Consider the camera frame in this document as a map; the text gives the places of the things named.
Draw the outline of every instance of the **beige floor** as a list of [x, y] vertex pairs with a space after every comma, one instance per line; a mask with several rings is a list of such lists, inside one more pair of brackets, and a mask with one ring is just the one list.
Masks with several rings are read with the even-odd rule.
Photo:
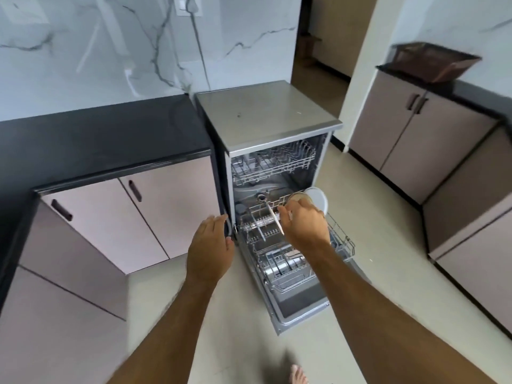
[[[348, 154], [329, 146], [317, 185], [379, 290], [499, 384], [512, 377], [512, 342], [425, 258], [419, 214]], [[176, 294], [185, 257], [130, 276], [133, 350]], [[284, 383], [291, 362], [312, 384], [365, 380], [330, 308], [277, 336], [240, 254], [205, 318], [190, 383]]]
[[319, 67], [293, 64], [291, 84], [336, 118], [342, 110], [348, 82]]

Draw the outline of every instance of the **cabinet door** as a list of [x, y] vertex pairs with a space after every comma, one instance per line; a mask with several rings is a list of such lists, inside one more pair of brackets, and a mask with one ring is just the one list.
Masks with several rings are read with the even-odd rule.
[[379, 71], [349, 147], [380, 170], [424, 94], [425, 90]]
[[0, 316], [0, 382], [104, 383], [126, 354], [126, 322], [18, 267]]
[[69, 224], [124, 273], [168, 259], [117, 179], [46, 195], [43, 200], [48, 205], [58, 201], [54, 208], [69, 213]]
[[512, 212], [439, 259], [439, 264], [512, 331]]
[[[450, 249], [450, 246], [445, 248], [447, 240], [512, 193], [511, 167], [512, 144], [506, 130], [500, 127], [428, 199], [423, 206], [423, 216], [433, 258]], [[496, 208], [465, 236], [501, 214], [507, 205], [505, 202]]]
[[496, 123], [432, 93], [424, 100], [381, 170], [419, 204]]
[[170, 258], [188, 251], [199, 224], [219, 214], [210, 157], [121, 178]]
[[19, 263], [126, 319], [126, 275], [44, 202], [37, 207]]

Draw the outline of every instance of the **black cabinet handle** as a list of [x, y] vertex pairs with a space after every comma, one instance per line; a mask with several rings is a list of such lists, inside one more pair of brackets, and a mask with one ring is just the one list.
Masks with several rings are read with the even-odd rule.
[[413, 109], [414, 103], [416, 102], [416, 100], [418, 99], [418, 97], [419, 97], [419, 94], [413, 94], [413, 95], [409, 98], [409, 104], [406, 106], [407, 110], [412, 110], [412, 109]]
[[61, 216], [63, 216], [69, 222], [71, 222], [71, 220], [73, 220], [73, 214], [71, 214], [66, 209], [64, 209], [64, 206], [62, 206], [56, 199], [52, 200], [51, 205], [57, 211], [57, 213], [59, 213]]
[[418, 106], [416, 107], [416, 111], [415, 111], [415, 114], [419, 115], [421, 113], [421, 110], [423, 109], [425, 103], [428, 101], [429, 99], [428, 98], [423, 98]]
[[135, 195], [135, 198], [137, 198], [137, 200], [139, 202], [142, 202], [142, 195], [140, 195], [139, 190], [135, 186], [135, 183], [133, 183], [132, 180], [129, 180], [128, 181], [128, 186], [130, 187], [131, 192], [133, 193], [133, 195]]

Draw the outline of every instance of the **black countertop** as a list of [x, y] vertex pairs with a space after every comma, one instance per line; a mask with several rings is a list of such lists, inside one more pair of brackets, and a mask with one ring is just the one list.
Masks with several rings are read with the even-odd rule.
[[492, 91], [460, 80], [443, 83], [426, 83], [408, 74], [390, 69], [389, 64], [377, 66], [377, 69], [393, 77], [400, 78], [405, 82], [412, 83], [421, 89], [431, 91], [438, 96], [445, 97], [475, 111], [501, 120], [503, 125], [507, 127], [509, 135], [512, 138], [511, 98], [500, 96]]
[[0, 122], [0, 244], [33, 187], [210, 150], [186, 95]]

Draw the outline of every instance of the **stainless steel dishwasher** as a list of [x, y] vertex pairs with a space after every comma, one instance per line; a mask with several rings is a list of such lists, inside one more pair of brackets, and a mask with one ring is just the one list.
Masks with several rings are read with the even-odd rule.
[[[197, 94], [215, 144], [234, 236], [277, 334], [329, 305], [302, 254], [279, 230], [278, 205], [315, 184], [342, 123], [285, 81]], [[355, 245], [328, 214], [331, 244], [357, 273]]]

